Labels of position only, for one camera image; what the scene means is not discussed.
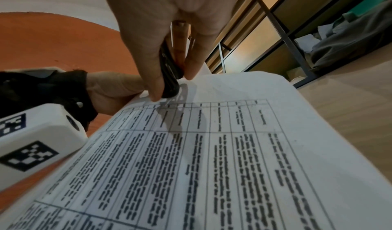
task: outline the human hand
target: human hand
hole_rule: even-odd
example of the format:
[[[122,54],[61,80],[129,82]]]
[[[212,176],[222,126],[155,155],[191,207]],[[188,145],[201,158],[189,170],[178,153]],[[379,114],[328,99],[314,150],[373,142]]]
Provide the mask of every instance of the human hand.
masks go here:
[[[101,71],[87,74],[86,90],[95,110],[112,116],[143,92],[145,84],[138,75]]]
[[[170,24],[179,20],[191,25],[191,44],[185,58],[188,25],[173,26],[176,63],[186,79],[200,70],[221,29],[230,20],[236,0],[107,0],[131,52],[151,100],[161,98],[164,82],[159,65],[159,48],[170,33]]]

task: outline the green object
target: green object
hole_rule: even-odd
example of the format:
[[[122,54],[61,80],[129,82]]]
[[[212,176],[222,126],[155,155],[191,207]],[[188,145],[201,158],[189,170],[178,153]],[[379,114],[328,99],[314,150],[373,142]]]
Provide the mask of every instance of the green object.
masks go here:
[[[363,15],[369,10],[371,10],[374,6],[378,5],[379,3],[383,2],[384,0],[364,0],[355,6],[349,12],[354,13],[357,16]]]

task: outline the gray cloth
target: gray cloth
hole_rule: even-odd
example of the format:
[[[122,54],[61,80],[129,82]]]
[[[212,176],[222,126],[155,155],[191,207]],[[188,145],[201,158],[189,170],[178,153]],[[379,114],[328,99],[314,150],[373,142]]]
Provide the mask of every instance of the gray cloth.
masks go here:
[[[392,41],[392,0],[348,23],[313,47],[315,69],[348,63]]]

